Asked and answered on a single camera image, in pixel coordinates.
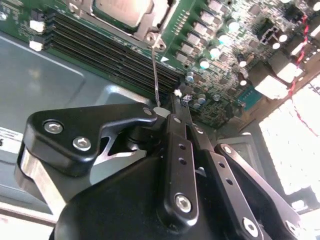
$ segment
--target metal bracket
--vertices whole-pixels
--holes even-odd
[[[76,194],[91,186],[90,175],[67,176],[24,150],[19,166],[39,189],[53,215],[59,217],[67,202]]]
[[[187,140],[186,123],[175,114],[167,116],[163,142],[164,169],[157,213],[171,231],[184,233],[197,223],[199,207],[192,144]]]
[[[164,52],[167,48],[165,42],[162,40],[162,34],[176,11],[179,2],[180,0],[173,2],[165,15],[160,29],[158,29],[156,26],[153,26],[152,23],[155,19],[159,18],[156,12],[159,1],[153,0],[151,13],[146,13],[142,17],[137,31],[131,34],[96,16],[93,11],[93,0],[65,0],[65,4],[69,7],[70,11],[80,18],[86,19],[141,48],[146,49],[147,47],[152,47],[157,52]]]
[[[300,216],[229,145],[218,144],[215,151],[225,157],[237,175],[245,196],[258,203],[256,205],[260,207],[259,214],[264,230],[270,237],[272,239],[297,239],[301,231]]]
[[[73,177],[88,173],[100,154],[109,152],[118,134],[132,126],[152,126],[157,114],[143,103],[40,111],[26,124],[23,142],[37,159]]]
[[[214,153],[207,135],[198,126],[189,126],[188,132],[191,135],[197,159],[196,168],[204,168],[206,176],[216,185],[217,198],[221,198],[222,205],[216,211],[222,212],[226,223],[224,227],[232,237],[263,240],[262,230],[226,159]]]

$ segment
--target screw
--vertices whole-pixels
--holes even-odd
[[[215,94],[213,95],[213,100],[216,101],[216,102],[219,102],[220,101],[220,95],[219,94]]]
[[[256,225],[248,218],[244,217],[242,219],[242,224],[245,230],[254,238],[259,236],[259,231]]]
[[[146,113],[146,114],[148,114],[149,116],[151,116],[152,115],[152,112],[150,111],[150,109],[148,109],[148,108],[143,108],[143,111]]]
[[[296,228],[295,225],[293,225],[291,222],[289,221],[285,221],[285,225],[286,227],[288,228],[288,230],[293,234],[295,235],[296,237],[299,236],[299,232],[298,232],[298,229]]]
[[[80,19],[80,16],[76,13],[72,14],[76,19]]]
[[[178,124],[181,123],[181,120],[180,120],[179,118],[174,117],[173,119],[174,119]]]
[[[63,129],[62,125],[56,121],[48,121],[44,124],[44,130],[51,134],[59,134]]]
[[[69,9],[72,13],[74,13],[75,11],[77,11],[79,8],[74,5],[73,3],[69,3]]]
[[[232,152],[231,152],[231,149],[230,149],[229,147],[224,146],[223,148],[224,148],[224,150],[225,150],[228,154],[231,154],[231,153],[232,153]]]
[[[191,211],[191,202],[184,195],[177,195],[175,197],[175,204],[184,213],[189,213]]]
[[[78,136],[76,137],[73,142],[72,142],[72,145],[80,150],[80,151],[88,151],[90,148],[91,148],[91,143],[89,141],[88,138],[86,137],[83,137],[83,136]]]
[[[200,129],[199,127],[195,127],[195,130],[199,133],[199,134],[204,134],[204,131],[202,129]]]
[[[5,20],[7,20],[7,15],[4,12],[0,11],[0,21],[5,21]]]
[[[197,170],[195,170],[195,172],[200,174],[200,175],[202,175],[202,176],[204,176],[204,177],[207,177],[206,171],[202,166],[200,166]]]

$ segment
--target sticker label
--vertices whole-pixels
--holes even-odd
[[[20,132],[0,127],[0,150],[18,154],[23,136]]]
[[[169,60],[169,58],[166,58],[165,56],[163,56],[163,57],[161,58],[160,62],[161,62],[161,63],[164,63],[164,62],[166,62],[166,61],[168,61],[168,60]]]

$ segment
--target green circuit board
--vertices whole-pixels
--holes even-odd
[[[211,11],[208,8],[207,0],[181,0],[162,35],[167,48],[164,52],[156,54],[157,62],[166,68],[183,75],[191,71],[194,73],[194,82],[188,83],[188,94],[192,96],[192,100],[189,101],[191,114],[195,120],[214,128],[219,128],[233,116],[227,113],[232,109],[230,106],[242,105],[244,111],[248,111],[262,96],[250,85],[240,86],[237,75],[242,73],[247,77],[248,71],[258,61],[268,61],[276,51],[269,45],[259,43],[257,39],[256,31],[264,20],[266,18],[270,19],[279,29],[285,32],[288,41],[300,31],[298,24],[289,22],[284,18],[285,6],[279,0],[221,0],[220,2],[223,10],[214,13],[216,21],[207,26],[208,30],[201,36],[200,43],[193,46],[194,51],[185,62],[181,62],[177,59],[177,53],[181,50],[182,43],[186,41],[188,33],[194,29],[194,23],[199,21],[201,12],[203,10]],[[256,5],[259,6],[259,12],[257,15],[253,15],[251,8]],[[296,5],[305,13],[310,13],[309,7],[303,2]],[[25,42],[32,40],[38,34],[29,27],[32,9],[43,11],[54,9],[117,43],[151,58],[149,49],[141,49],[116,34],[110,33],[87,20],[79,19],[70,12],[68,6],[62,0],[2,0],[0,1],[0,11],[6,14],[7,19],[0,21],[0,30]],[[231,18],[240,25],[236,32],[228,32],[226,21]],[[114,24],[118,27],[122,25],[118,21],[114,21]],[[217,40],[218,31],[226,32],[230,38],[229,43],[219,43]],[[210,56],[208,47],[212,45],[218,46],[221,54],[225,56],[223,60],[219,57],[212,58]],[[149,98],[153,97],[150,93],[144,92],[143,89],[135,87],[134,84],[112,78],[109,74],[56,50],[49,49],[48,51],[134,92]],[[246,67],[239,67],[238,54],[243,54],[245,57]],[[210,63],[208,69],[200,67],[199,60],[202,58],[208,59]],[[199,95],[203,94],[206,96],[206,102],[201,107],[195,107]]]

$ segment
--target cable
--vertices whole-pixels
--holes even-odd
[[[304,15],[303,18],[302,18],[302,25],[305,26],[304,30],[303,30],[303,38],[304,38],[304,40],[303,40],[302,48],[300,50],[300,55],[299,55],[298,59],[296,60],[296,71],[299,69],[300,63],[305,57],[305,46],[308,43],[309,25],[307,23],[307,18],[308,18],[307,15]],[[288,93],[288,95],[289,95],[289,97],[291,99],[294,111],[296,113],[296,116],[300,120],[300,122],[304,126],[306,126],[309,129],[309,131],[312,132],[317,138],[319,138],[320,136],[311,127],[309,127],[309,125],[303,120],[303,118],[301,117],[300,113],[297,110],[296,104],[295,104],[294,99],[293,99],[294,90],[296,88],[297,81],[298,81],[297,77],[295,79],[293,79],[291,88],[289,89],[289,93]]]
[[[157,62],[156,62],[156,52],[155,48],[152,48],[152,65],[154,73],[154,92],[155,92],[155,102],[157,107],[160,107],[160,98],[159,98],[159,83],[158,83],[158,74],[157,74]]]

